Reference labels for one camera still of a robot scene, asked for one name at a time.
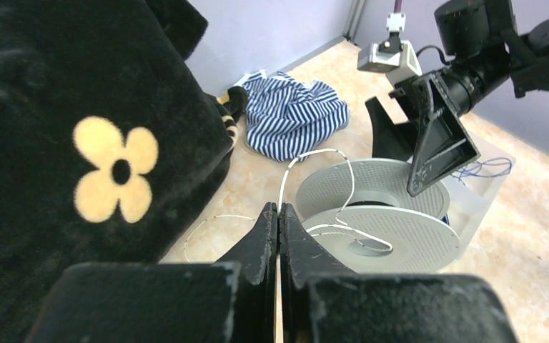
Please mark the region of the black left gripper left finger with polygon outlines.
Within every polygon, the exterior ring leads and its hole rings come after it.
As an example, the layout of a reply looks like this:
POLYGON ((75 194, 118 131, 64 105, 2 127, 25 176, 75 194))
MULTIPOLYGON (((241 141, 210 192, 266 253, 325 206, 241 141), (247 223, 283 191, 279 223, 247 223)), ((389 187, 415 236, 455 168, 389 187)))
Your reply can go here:
POLYGON ((52 287, 28 342, 272 342, 277 215, 212 263, 83 263, 52 287))

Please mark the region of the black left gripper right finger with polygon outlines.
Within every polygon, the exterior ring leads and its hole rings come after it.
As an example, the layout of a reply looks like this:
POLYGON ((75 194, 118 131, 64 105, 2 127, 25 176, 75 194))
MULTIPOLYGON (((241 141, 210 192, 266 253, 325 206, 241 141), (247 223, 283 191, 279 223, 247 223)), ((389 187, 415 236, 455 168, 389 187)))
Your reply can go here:
POLYGON ((493 288, 469 274, 358 274, 285 204, 278 219, 286 342, 516 342, 493 288))

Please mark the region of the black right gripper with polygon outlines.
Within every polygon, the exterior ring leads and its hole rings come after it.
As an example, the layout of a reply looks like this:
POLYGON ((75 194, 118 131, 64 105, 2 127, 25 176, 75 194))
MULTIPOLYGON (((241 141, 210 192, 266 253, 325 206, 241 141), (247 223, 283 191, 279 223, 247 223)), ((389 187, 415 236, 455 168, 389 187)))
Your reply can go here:
POLYGON ((459 92, 449 87, 448 76, 448 71, 430 71, 395 84, 389 92, 408 119, 418 119, 417 124, 394 124, 376 96, 365 102, 372 125, 371 157, 412 157, 407 179, 412 197, 480 156, 460 120, 470 97, 463 86, 459 92))

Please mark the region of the white perforated cable spool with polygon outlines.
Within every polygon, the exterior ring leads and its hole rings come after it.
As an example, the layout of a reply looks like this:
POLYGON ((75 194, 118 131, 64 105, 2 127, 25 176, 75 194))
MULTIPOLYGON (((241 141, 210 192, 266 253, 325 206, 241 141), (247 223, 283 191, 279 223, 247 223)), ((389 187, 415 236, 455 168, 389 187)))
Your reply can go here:
POLYGON ((452 263, 460 239, 444 218, 450 193, 436 182, 412 197, 410 164, 362 159, 316 171, 297 190, 302 226, 360 274, 430 273, 452 263))

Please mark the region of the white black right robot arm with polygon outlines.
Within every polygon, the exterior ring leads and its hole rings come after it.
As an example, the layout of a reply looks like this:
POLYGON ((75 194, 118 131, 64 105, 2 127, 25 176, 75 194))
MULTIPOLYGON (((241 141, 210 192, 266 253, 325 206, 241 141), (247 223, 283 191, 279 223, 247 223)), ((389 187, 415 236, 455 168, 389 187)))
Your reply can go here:
POLYGON ((549 91, 549 19, 519 34, 510 1, 447 1, 435 11, 442 68, 423 72, 419 51, 400 38, 405 15, 387 18, 389 36, 363 48, 360 71, 384 74, 407 121, 394 123, 377 98, 366 102, 372 155, 410 161, 407 193, 416 197, 480 153, 461 117, 507 80, 516 98, 549 91))

